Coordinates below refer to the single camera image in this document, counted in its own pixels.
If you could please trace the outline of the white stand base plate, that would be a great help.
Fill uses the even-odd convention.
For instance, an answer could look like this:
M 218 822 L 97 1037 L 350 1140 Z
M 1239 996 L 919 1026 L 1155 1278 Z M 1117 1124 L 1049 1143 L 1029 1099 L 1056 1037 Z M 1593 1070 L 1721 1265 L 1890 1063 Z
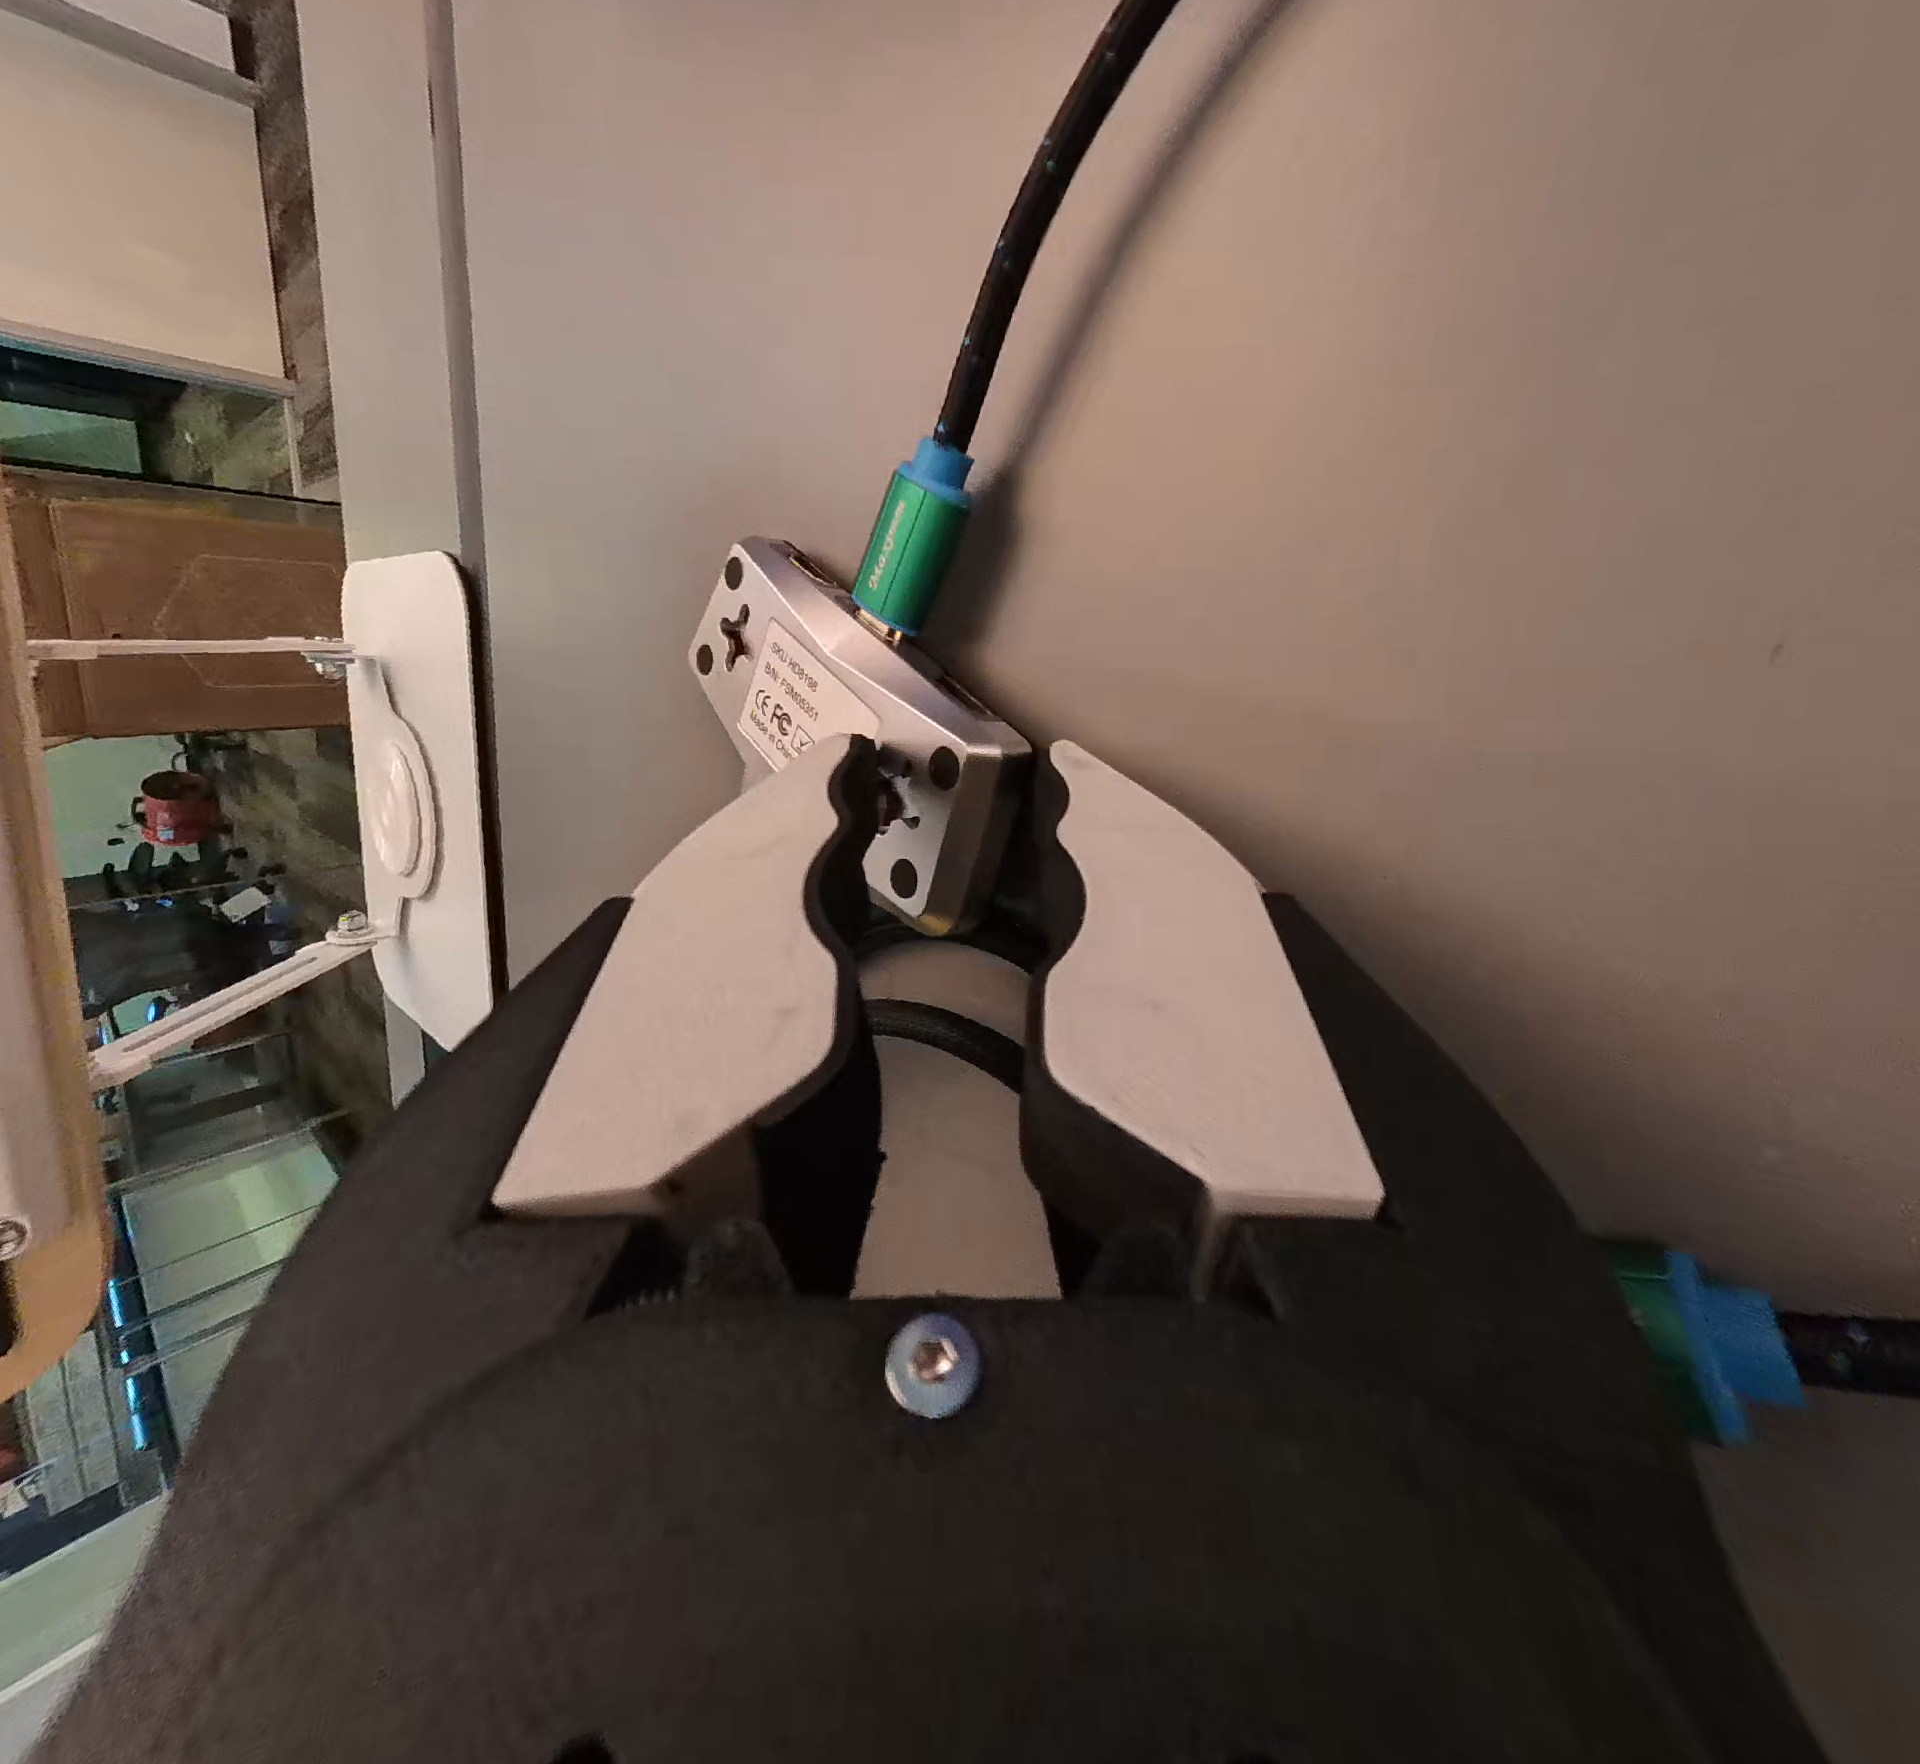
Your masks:
M 28 637 L 31 668 L 142 656 L 297 656 L 340 675 L 365 903 L 320 940 L 87 1056 L 91 1089 L 369 955 L 387 1002 L 444 1052 L 495 1002 L 468 585 L 446 551 L 348 564 L 341 633 Z

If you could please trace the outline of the silver hdmi switch hub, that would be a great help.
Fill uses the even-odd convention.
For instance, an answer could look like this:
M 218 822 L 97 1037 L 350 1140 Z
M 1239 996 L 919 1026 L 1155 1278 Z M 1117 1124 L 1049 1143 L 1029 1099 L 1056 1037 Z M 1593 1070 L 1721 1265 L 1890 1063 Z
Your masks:
M 686 653 L 751 785 L 816 742 L 876 746 L 871 898 L 923 935 L 990 912 L 1033 747 L 919 646 L 888 640 L 795 546 L 736 541 Z

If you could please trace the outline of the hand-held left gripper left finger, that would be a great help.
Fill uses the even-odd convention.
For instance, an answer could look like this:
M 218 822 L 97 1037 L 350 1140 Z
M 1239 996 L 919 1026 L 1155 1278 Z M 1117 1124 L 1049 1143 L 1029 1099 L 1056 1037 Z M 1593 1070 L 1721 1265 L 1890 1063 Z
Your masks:
M 492 1188 L 501 1215 L 758 1211 L 756 1129 L 851 1056 L 879 787 L 873 737 L 833 734 L 640 880 Z

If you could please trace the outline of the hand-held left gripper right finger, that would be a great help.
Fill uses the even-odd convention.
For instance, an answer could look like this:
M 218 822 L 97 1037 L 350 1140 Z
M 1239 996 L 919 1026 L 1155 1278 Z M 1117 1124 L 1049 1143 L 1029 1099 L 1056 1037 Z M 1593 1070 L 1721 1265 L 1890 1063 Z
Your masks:
M 1035 770 L 1027 1168 L 1093 1221 L 1368 1221 L 1384 1180 L 1256 876 L 1070 740 Z

